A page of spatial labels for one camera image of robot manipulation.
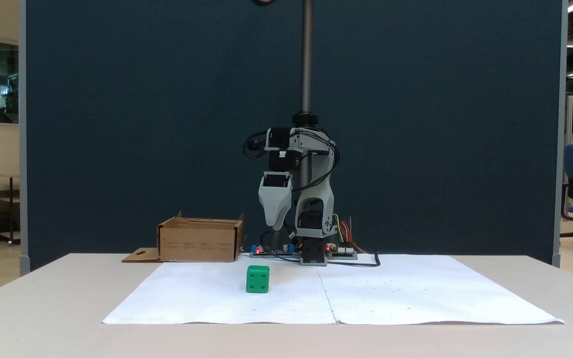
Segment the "cardboard box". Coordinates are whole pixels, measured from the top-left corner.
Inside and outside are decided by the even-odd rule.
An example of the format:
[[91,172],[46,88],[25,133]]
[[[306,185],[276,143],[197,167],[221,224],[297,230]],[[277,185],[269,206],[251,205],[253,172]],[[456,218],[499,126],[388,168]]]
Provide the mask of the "cardboard box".
[[123,259],[124,263],[202,261],[231,263],[243,244],[243,223],[238,220],[183,218],[182,213],[158,227],[157,247],[140,248]]

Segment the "green dice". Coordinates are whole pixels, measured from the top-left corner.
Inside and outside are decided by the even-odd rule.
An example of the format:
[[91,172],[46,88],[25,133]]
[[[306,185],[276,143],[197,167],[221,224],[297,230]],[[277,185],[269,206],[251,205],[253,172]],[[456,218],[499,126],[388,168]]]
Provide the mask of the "green dice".
[[247,268],[247,292],[266,293],[269,291],[269,267],[250,265]]

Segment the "white table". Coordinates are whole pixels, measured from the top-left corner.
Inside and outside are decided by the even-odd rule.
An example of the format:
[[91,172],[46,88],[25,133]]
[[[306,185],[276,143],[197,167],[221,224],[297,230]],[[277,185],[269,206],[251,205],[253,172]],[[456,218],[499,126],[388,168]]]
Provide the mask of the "white table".
[[573,274],[531,258],[453,256],[565,325],[105,325],[159,266],[124,257],[70,254],[0,288],[0,358],[573,357]]

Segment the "window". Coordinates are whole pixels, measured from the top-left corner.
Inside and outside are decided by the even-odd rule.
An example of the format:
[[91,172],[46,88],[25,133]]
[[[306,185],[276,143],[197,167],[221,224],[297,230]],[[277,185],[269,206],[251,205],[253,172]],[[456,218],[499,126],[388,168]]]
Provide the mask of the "window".
[[19,125],[19,46],[0,39],[0,127]]

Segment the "circuit board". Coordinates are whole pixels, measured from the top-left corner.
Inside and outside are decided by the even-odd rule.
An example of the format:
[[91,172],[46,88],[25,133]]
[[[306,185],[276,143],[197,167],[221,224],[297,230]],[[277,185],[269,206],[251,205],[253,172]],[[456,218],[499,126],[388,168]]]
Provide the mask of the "circuit board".
[[[357,260],[357,252],[352,247],[343,247],[340,244],[327,244],[326,256],[329,260]],[[300,254],[295,250],[293,245],[284,245],[282,250],[271,250],[271,253],[265,252],[261,245],[253,245],[251,251],[249,252],[250,258],[266,258],[270,256],[281,256],[284,258],[294,258],[300,257]]]

